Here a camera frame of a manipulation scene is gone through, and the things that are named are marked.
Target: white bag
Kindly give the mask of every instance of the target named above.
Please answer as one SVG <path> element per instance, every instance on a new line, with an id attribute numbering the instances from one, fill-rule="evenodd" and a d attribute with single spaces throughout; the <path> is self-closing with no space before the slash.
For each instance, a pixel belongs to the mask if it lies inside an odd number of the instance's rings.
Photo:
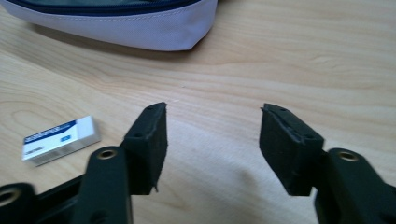
<path id="1" fill-rule="evenodd" d="M 141 49 L 191 49 L 218 0 L 0 0 L 11 15 L 73 35 Z"/>

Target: wooden surface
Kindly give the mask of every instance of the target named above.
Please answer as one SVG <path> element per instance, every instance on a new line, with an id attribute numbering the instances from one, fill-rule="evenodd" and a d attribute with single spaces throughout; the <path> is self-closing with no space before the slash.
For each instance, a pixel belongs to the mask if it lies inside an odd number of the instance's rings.
<path id="1" fill-rule="evenodd" d="M 260 153 L 263 103 L 396 185 L 393 0 L 220 0 L 209 34 L 184 52 L 69 35 L 2 7 L 0 32 L 0 186 L 40 193 L 82 174 L 158 102 L 168 154 L 160 192 L 133 197 L 135 223 L 317 223 L 313 196 L 288 196 Z M 23 137 L 86 115 L 100 143 L 37 168 L 21 161 Z"/>

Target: zipper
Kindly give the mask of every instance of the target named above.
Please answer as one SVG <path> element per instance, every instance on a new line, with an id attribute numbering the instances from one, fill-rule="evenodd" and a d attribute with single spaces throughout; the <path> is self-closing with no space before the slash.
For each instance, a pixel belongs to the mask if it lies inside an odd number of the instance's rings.
<path id="1" fill-rule="evenodd" d="M 26 7 L 37 12 L 56 15 L 71 16 L 131 16 L 154 12 L 162 12 L 180 7 L 186 7 L 197 3 L 201 0 L 168 0 L 168 1 L 131 1 L 132 4 L 111 5 L 112 0 L 108 0 L 108 5 L 102 6 L 56 6 L 56 5 L 39 5 L 26 0 L 8 0 L 8 2 L 21 7 Z"/>

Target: bag seam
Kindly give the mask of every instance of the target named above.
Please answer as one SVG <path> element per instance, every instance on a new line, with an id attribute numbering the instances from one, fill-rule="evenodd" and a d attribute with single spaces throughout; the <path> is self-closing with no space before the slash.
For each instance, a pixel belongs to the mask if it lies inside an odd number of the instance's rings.
<path id="1" fill-rule="evenodd" d="M 140 21 L 140 20 L 150 20 L 150 19 L 153 19 L 153 18 L 174 16 L 176 14 L 184 13 L 186 11 L 192 10 L 192 9 L 194 9 L 196 7 L 201 7 L 204 4 L 208 4 L 210 1 L 213 1 L 213 0 L 202 0 L 200 2 L 197 2 L 197 3 L 193 4 L 193 5 L 189 5 L 189 6 L 177 9 L 177 11 L 173 11 L 173 12 L 167 12 L 167 13 L 162 13 L 162 14 L 158 14 L 158 15 L 154 13 L 151 16 L 137 16 L 136 17 L 136 15 L 132 15 L 132 16 L 126 16 L 126 17 L 132 17 L 132 18 L 123 18 L 123 19 L 68 18 L 66 15 L 62 15 L 62 16 L 60 16 L 60 15 L 50 15 L 48 13 L 42 13 L 42 12 L 34 11 L 34 10 L 26 8 L 26 7 L 18 6 L 16 4 L 8 2 L 7 0 L 4 0 L 4 1 L 6 3 L 10 4 L 11 6 L 18 7 L 19 9 L 24 10 L 24 11 L 28 11 L 29 13 L 33 13 L 36 16 L 49 18 L 49 19 L 52 19 L 52 20 L 63 20 L 63 21 Z"/>

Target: eraser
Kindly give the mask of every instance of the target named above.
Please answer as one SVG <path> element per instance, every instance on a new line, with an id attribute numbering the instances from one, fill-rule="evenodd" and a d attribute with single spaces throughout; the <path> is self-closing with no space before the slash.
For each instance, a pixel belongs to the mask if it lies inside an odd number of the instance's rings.
<path id="1" fill-rule="evenodd" d="M 22 160 L 38 166 L 99 141 L 93 118 L 87 116 L 25 137 Z"/>

